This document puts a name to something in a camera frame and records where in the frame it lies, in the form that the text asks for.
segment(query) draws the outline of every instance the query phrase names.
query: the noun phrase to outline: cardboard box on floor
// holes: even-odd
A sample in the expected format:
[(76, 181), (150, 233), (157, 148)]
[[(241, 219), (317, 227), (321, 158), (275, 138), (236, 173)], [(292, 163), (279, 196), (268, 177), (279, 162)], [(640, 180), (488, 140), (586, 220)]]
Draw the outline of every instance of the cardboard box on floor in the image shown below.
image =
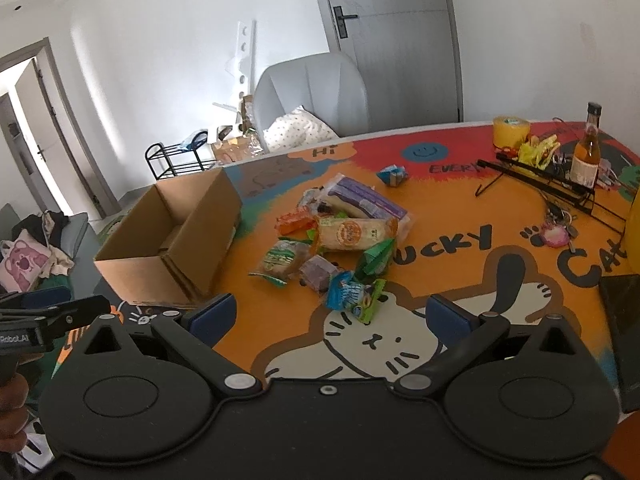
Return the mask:
[(197, 306), (214, 295), (241, 205), (222, 168), (161, 180), (109, 236), (95, 265), (128, 303)]

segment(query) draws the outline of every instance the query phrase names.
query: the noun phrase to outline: finger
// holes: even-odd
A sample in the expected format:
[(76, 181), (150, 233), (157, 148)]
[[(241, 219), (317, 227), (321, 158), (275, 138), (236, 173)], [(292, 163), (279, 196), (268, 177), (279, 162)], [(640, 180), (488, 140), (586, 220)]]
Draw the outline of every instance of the finger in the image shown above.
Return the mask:
[(40, 359), (44, 354), (25, 354), (25, 355), (21, 355), (18, 358), (18, 366), (20, 365), (24, 365), (27, 363), (30, 363), (32, 361), (37, 361), (38, 359)]
[(20, 453), (27, 445), (27, 434), (24, 431), (0, 440), (0, 451), (5, 453)]
[(0, 438), (11, 438), (20, 433), (29, 421), (29, 412), (25, 406), (0, 415)]
[(11, 380), (0, 388), (0, 412), (23, 406), (28, 393), (27, 379), (20, 374), (14, 374)]

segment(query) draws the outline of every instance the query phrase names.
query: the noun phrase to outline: bottle cap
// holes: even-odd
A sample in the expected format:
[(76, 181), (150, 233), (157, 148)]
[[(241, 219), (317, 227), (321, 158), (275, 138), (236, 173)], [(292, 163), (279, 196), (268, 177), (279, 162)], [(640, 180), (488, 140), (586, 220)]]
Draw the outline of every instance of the bottle cap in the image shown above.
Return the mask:
[(589, 103), (589, 108), (588, 108), (588, 112), (591, 115), (595, 115), (597, 117), (600, 117), (600, 115), (602, 114), (602, 106), (599, 105), (598, 103)]

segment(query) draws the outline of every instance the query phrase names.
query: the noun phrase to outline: doorway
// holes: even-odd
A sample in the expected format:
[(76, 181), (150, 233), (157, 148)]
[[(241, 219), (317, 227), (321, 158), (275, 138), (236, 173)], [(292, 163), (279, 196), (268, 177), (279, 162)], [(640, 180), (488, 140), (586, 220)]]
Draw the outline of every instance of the doorway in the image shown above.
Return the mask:
[(452, 0), (318, 0), (332, 52), (362, 74), (373, 131), (463, 120)]
[(38, 206), (86, 212), (90, 220), (118, 212), (70, 109), (49, 41), (3, 57), (0, 70), (0, 79), (12, 73), (4, 78), (0, 129)]

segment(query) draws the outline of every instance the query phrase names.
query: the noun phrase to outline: pink fluffy charm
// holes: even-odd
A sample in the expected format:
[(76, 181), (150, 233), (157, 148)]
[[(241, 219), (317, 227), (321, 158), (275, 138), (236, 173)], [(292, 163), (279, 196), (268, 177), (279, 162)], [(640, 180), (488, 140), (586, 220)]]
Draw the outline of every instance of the pink fluffy charm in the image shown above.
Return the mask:
[(561, 225), (545, 227), (541, 233), (542, 239), (547, 247), (559, 249), (569, 244), (569, 233)]

